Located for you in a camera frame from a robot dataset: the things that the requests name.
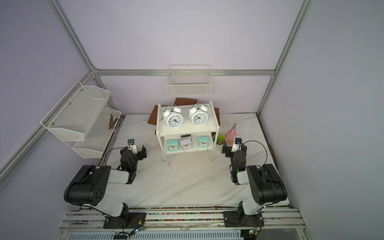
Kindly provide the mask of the mint green alarm clock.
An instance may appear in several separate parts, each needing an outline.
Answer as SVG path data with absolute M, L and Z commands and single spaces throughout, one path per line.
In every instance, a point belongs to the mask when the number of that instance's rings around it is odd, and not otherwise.
M 180 150 L 178 140 L 169 140 L 167 141 L 167 148 L 169 152 L 176 152 Z
M 208 148 L 209 147 L 209 137 L 208 136 L 199 136 L 198 137 L 198 147 L 199 148 Z

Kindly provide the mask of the clear square alarm clock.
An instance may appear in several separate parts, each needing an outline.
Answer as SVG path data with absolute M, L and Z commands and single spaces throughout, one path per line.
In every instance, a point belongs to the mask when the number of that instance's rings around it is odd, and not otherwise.
M 189 149 L 192 149 L 192 139 L 191 138 L 184 138 L 180 140 L 181 150 L 186 151 Z
M 189 135 L 182 135 L 181 136 L 181 140 L 185 140 L 185 139 L 192 139 L 192 136 L 189 134 Z

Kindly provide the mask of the white twin-bell alarm clock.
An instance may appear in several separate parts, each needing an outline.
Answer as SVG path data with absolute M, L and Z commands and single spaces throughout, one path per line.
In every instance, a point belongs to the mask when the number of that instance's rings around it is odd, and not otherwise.
M 178 128 L 184 122 L 182 109 L 177 105 L 169 105 L 163 111 L 163 119 L 169 128 Z

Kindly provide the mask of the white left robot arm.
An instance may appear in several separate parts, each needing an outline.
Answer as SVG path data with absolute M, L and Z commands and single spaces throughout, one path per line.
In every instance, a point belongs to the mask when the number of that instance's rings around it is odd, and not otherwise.
M 126 204 L 107 193 L 111 184 L 130 185 L 136 178 L 138 162 L 147 157 L 145 146 L 138 152 L 132 146 L 120 149 L 121 163 L 117 169 L 110 166 L 84 165 L 69 183 L 64 200 L 76 206 L 87 206 L 114 218 L 126 218 Z

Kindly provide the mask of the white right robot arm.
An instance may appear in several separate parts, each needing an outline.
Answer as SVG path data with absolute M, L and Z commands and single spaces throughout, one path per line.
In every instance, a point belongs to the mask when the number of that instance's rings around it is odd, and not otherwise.
M 241 220 L 259 216 L 263 208 L 287 200 L 288 191 L 274 165 L 247 166 L 247 147 L 244 144 L 233 147 L 224 144 L 222 153 L 231 160 L 229 170 L 232 183 L 248 185 L 251 189 L 251 197 L 241 201 L 237 211 L 225 212 L 226 219 L 235 217 Z

